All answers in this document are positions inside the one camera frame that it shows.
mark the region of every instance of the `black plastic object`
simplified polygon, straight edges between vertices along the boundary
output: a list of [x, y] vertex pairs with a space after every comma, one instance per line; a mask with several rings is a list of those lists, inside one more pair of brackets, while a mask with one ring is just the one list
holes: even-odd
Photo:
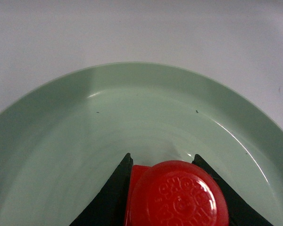
[[133, 159], [126, 154], [101, 191], [70, 226], [122, 226]]
[[195, 155], [195, 164], [205, 170], [219, 185], [227, 204], [229, 226], [272, 226], [264, 217], [250, 207], [198, 154]]

